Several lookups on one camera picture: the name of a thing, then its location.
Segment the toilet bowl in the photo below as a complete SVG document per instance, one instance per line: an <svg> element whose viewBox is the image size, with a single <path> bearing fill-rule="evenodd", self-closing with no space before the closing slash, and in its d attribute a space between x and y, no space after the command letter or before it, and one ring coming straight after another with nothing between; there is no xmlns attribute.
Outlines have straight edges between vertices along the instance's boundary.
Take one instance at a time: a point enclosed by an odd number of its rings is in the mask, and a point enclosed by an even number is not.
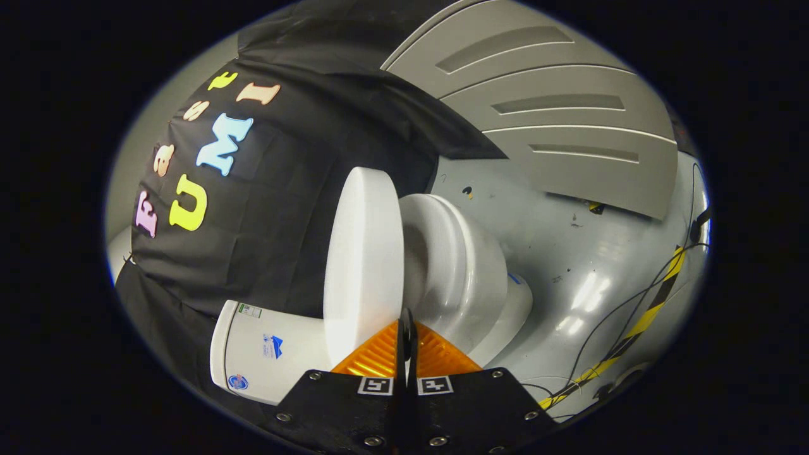
<svg viewBox="0 0 809 455"><path fill-rule="evenodd" d="M446 199L399 199L387 173L369 168L354 168L343 186L323 294L323 319L228 300L211 340L212 381L277 405L307 370L333 370L403 306L485 366L532 306L491 234Z"/></svg>
<svg viewBox="0 0 809 455"><path fill-rule="evenodd" d="M498 241L448 200L411 194L399 207L403 305L416 321L486 365L525 322L531 289L508 273Z"/></svg>

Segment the black cloth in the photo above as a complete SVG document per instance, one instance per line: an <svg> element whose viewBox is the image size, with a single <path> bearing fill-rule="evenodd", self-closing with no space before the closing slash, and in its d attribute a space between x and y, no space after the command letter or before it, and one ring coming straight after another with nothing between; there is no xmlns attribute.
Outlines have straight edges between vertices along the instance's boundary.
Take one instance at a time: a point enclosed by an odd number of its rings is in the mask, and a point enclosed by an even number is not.
<svg viewBox="0 0 809 455"><path fill-rule="evenodd" d="M443 6L415 2L398 11L382 3L301 2L245 28L239 56L178 106L144 163L133 189L157 216L155 236L133 217L133 263L116 283L125 310L146 344L178 379L249 423L268 407L220 390L208 355L226 300L322 317L324 272L332 222L345 178L363 166L388 173L399 197L429 192L440 155L505 158L473 126L409 83L379 70L396 46ZM225 87L214 79L236 74ZM253 83L280 85L266 105L235 101ZM208 108L184 114L199 101ZM253 123L227 175L197 165L217 142L221 114ZM174 146L165 175L153 165ZM195 210L178 182L205 189L205 216L194 230L170 223L172 203Z"/></svg>

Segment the hazard tape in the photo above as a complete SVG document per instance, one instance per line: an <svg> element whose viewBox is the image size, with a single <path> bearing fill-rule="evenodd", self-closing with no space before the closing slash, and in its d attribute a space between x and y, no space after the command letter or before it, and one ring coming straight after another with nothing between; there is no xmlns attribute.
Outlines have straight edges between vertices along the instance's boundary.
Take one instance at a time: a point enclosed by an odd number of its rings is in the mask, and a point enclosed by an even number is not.
<svg viewBox="0 0 809 455"><path fill-rule="evenodd" d="M601 215L604 212L604 204L601 202L590 202L588 210L596 215Z"/></svg>
<svg viewBox="0 0 809 455"><path fill-rule="evenodd" d="M542 407L542 409L547 410L548 408L555 406L576 391L576 389L581 389L588 382L600 376L601 373L607 370L607 368L610 368L610 366L612 366L612 364L614 364L637 341L637 339L640 338L641 334L643 334L643 332L649 328L652 321L654 321L654 318L657 317L660 309L666 303L666 299L671 293L671 289L674 287L674 282L677 280L677 275L680 274L680 269L683 267L685 253L683 252L683 247L679 245L674 250L673 256L676 257L678 254L680 257L672 262L668 273L665 277L663 277L663 283L660 285L660 288L658 289L657 294L654 296L652 303L649 305L649 308L645 313L643 313L641 319L635 323L629 333L627 333L626 336L618 344L616 344L615 347L613 347L604 356L604 358L601 359L600 362L598 362L593 368L588 368L583 375L573 382L573 384L566 386L559 392L556 392L550 397L542 400L540 402L540 407Z"/></svg>

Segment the blue letter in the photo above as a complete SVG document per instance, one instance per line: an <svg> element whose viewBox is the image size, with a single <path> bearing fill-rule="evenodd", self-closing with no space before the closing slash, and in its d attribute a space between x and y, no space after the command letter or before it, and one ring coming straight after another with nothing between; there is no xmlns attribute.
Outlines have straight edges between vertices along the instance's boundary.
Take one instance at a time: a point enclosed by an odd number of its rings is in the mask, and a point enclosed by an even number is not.
<svg viewBox="0 0 809 455"><path fill-rule="evenodd" d="M244 137L248 135L251 126L251 118L239 120L229 118L224 113L219 114L219 118L214 122L213 128L217 141L200 149L197 155L197 166L208 164L222 171L222 176L226 176L231 171L233 157L227 156L223 158L222 155L227 155L228 153L239 150L230 136L233 136L236 142L242 142Z"/></svg>

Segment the colorful letter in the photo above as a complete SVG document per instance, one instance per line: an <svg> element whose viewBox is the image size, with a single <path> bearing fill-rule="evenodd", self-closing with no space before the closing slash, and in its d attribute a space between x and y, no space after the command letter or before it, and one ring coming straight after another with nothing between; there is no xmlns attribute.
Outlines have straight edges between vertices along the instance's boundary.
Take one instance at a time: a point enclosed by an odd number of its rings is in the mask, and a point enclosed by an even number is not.
<svg viewBox="0 0 809 455"><path fill-rule="evenodd" d="M262 87L249 83L242 91L236 96L236 101L241 100L256 100L260 101L263 105L267 105L273 100L275 94L281 90L280 85L273 85L272 87Z"/></svg>
<svg viewBox="0 0 809 455"><path fill-rule="evenodd" d="M179 224L181 228L187 231L196 231L205 218L205 209L208 208L208 194L205 192L205 188L190 181L186 174L180 176L180 181L177 182L177 194L182 193L194 196L197 200L197 206L194 207L194 211L188 211L175 200L172 202L172 209L168 212L168 223L172 226Z"/></svg>
<svg viewBox="0 0 809 455"><path fill-rule="evenodd" d="M155 155L155 172L159 176L165 176L168 170L168 162L172 160L174 155L174 144L169 146L160 146Z"/></svg>
<svg viewBox="0 0 809 455"><path fill-rule="evenodd" d="M212 142L200 149L197 154L197 166L208 164L222 172L222 176L226 176L231 171L233 165L233 157L227 155L239 150L235 142L231 140L233 136L237 142L242 142L244 137L248 135L248 131L252 126L252 119L239 120L230 118L224 113L219 115L219 118L214 122L214 134L216 135L216 142Z"/></svg>
<svg viewBox="0 0 809 455"><path fill-rule="evenodd" d="M233 73L230 76L228 76L228 74L230 74L230 71L225 71L221 75L215 77L214 80L210 81L208 90L212 88L225 88L230 85L231 82L233 82L233 79L236 79L236 76L239 75L239 73Z"/></svg>
<svg viewBox="0 0 809 455"><path fill-rule="evenodd" d="M183 120L195 121L210 106L210 101L197 101L183 114Z"/></svg>
<svg viewBox="0 0 809 455"><path fill-rule="evenodd" d="M157 214L154 213L154 207L146 200L148 194L146 191L141 191L138 198L138 211L135 212L135 226L145 228L152 238L155 238L155 229L157 228Z"/></svg>

